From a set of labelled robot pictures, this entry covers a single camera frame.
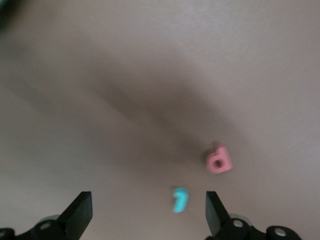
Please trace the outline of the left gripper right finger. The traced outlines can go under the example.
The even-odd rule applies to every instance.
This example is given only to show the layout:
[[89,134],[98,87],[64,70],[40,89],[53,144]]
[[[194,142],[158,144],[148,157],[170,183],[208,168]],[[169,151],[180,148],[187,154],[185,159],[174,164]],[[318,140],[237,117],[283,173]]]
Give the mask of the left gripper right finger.
[[272,225],[262,232],[239,217],[231,217],[215,191],[206,192],[205,217],[210,230],[205,240],[302,240],[288,227]]

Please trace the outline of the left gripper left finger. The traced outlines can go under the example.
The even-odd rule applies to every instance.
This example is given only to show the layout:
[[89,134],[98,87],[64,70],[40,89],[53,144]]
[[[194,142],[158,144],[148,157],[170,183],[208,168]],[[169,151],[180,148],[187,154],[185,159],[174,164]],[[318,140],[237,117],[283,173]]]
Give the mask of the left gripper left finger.
[[0,228],[0,240],[80,240],[92,217],[92,193],[82,191],[57,219],[43,220],[20,235]]

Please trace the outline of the pink letter p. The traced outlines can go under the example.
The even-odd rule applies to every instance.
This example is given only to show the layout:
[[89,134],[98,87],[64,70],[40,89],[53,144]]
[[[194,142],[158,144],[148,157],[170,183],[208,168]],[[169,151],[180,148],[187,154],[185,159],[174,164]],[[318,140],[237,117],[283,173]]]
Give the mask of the pink letter p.
[[228,149],[223,144],[218,144],[215,150],[206,156],[205,164],[207,169],[213,174],[221,174],[233,168]]

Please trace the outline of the teal letter l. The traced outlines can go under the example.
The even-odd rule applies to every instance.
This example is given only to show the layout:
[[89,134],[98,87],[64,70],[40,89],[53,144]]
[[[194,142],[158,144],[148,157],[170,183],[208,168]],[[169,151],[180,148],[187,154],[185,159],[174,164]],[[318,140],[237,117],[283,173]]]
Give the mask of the teal letter l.
[[174,198],[173,212],[176,214],[184,212],[189,201],[188,190],[184,187],[177,187],[173,190],[172,196]]

